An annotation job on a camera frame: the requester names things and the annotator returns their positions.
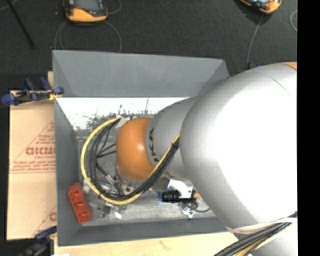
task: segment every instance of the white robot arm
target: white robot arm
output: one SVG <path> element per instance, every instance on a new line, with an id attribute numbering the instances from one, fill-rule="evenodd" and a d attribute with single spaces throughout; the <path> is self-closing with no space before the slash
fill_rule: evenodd
<path id="1" fill-rule="evenodd" d="M 127 121 L 117 135 L 118 173 L 147 180 L 178 134 L 161 177 L 190 180 L 226 227 L 239 231 L 297 212 L 296 62 L 245 71 L 152 118 Z M 297 221 L 252 254 L 297 256 Z"/>

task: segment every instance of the blue clamp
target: blue clamp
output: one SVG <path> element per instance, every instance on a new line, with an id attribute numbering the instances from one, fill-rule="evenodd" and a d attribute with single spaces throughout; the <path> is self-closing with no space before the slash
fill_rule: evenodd
<path id="1" fill-rule="evenodd" d="M 50 227 L 35 235 L 36 242 L 21 252 L 18 256 L 38 256 L 46 250 L 48 244 L 52 241 L 50 235 L 57 232 L 57 226 Z"/>
<path id="2" fill-rule="evenodd" d="M 31 79 L 27 77 L 22 84 L 22 90 L 18 91 L 15 95 L 13 93 L 3 95 L 1 97 L 1 102 L 4 105 L 19 105 L 26 102 L 52 99 L 65 92 L 62 87 L 52 89 L 48 80 L 44 76 L 40 77 L 40 84 L 41 88 L 36 87 Z"/>

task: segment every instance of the black cord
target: black cord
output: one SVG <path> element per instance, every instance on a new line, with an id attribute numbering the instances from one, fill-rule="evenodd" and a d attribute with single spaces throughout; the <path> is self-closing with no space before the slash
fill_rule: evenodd
<path id="1" fill-rule="evenodd" d="M 114 154 L 114 153 L 116 153 L 115 150 L 114 150 L 114 151 L 110 151 L 110 152 L 105 153 L 105 154 L 97 155 L 96 158 L 102 158 L 102 157 L 105 157 L 105 156 L 108 156 L 108 155 L 112 155 L 112 154 Z"/>
<path id="2" fill-rule="evenodd" d="M 103 150 L 101 150 L 101 152 L 99 152 L 99 154 L 106 152 L 107 150 L 111 149 L 112 147 L 114 147 L 116 145 L 116 143 L 112 143 L 111 145 L 107 146 L 106 148 L 104 148 Z"/>
<path id="3" fill-rule="evenodd" d="M 105 140 L 104 140 L 104 142 L 103 142 L 103 145 L 101 146 L 100 150 L 98 151 L 98 155 L 100 155 L 101 152 L 102 152 L 102 150 L 104 149 L 104 147 L 105 147 L 105 145 L 106 145 L 106 143 L 107 143 L 107 141 L 108 141 L 109 132 L 110 132 L 111 128 L 112 128 L 114 125 L 115 125 L 114 123 L 110 125 L 110 127 L 109 127 L 109 129 L 108 129 L 108 131 L 107 131 L 107 133 L 106 133 L 106 136 L 105 136 Z"/>
<path id="4" fill-rule="evenodd" d="M 295 212 L 294 214 L 290 215 L 288 218 L 298 218 L 298 212 Z M 251 235 L 248 235 L 239 241 L 229 245 L 228 247 L 224 248 L 214 256 L 233 256 L 234 254 L 241 252 L 248 246 L 252 245 L 253 243 L 257 242 L 258 240 L 263 239 L 262 242 L 257 244 L 254 248 L 256 249 L 261 243 L 272 237 L 273 235 L 279 233 L 280 231 L 284 230 L 288 226 L 290 226 L 291 222 L 283 222 L 283 223 L 276 223 L 270 227 L 267 227 L 264 230 L 258 231 L 256 233 L 253 233 Z"/>
<path id="5" fill-rule="evenodd" d="M 105 127 L 97 136 L 96 138 L 93 140 L 91 149 L 89 151 L 89 159 L 88 159 L 88 165 L 89 165 L 89 172 L 90 175 L 92 177 L 92 180 L 94 181 L 94 185 L 96 186 L 96 188 L 100 191 L 100 194 L 105 193 L 105 191 L 102 189 L 100 182 L 98 180 L 97 177 L 97 169 L 103 173 L 105 176 L 109 176 L 111 178 L 111 176 L 109 175 L 108 172 L 106 172 L 98 163 L 97 163 L 97 151 L 98 151 L 98 147 L 101 143 L 102 138 L 105 136 L 105 134 L 107 134 L 107 138 L 105 140 L 105 143 L 103 145 L 105 145 L 107 143 L 108 140 L 108 134 L 110 132 L 110 129 L 119 121 L 116 121 L 114 123 L 112 123 L 111 125 L 108 125 L 107 127 Z M 106 156 L 106 155 L 110 155 L 113 154 L 114 152 L 109 152 L 106 153 L 102 156 Z M 124 195 L 122 189 L 120 188 L 120 186 L 117 183 L 113 183 L 111 185 L 114 185 L 115 189 L 117 190 L 118 194 L 120 195 Z"/>
<path id="6" fill-rule="evenodd" d="M 147 191 L 151 186 L 160 178 L 160 176 L 163 174 L 165 168 L 167 167 L 168 163 L 170 162 L 171 158 L 173 157 L 174 153 L 179 148 L 180 139 L 178 138 L 176 142 L 174 143 L 173 147 L 169 151 L 169 153 L 166 155 L 166 157 L 163 159 L 162 163 L 158 166 L 158 168 L 151 174 L 151 176 L 138 188 L 136 188 L 134 191 L 130 192 L 129 194 L 122 195 L 122 196 L 109 196 L 107 193 L 104 194 L 109 199 L 117 200 L 117 201 L 123 201 L 126 199 L 129 199 L 137 194 L 144 193 Z"/>
<path id="7" fill-rule="evenodd" d="M 197 210 L 197 209 L 195 209 L 194 211 L 197 212 L 197 213 L 206 213 L 206 212 L 210 211 L 210 208 L 205 209 L 205 210 Z"/>

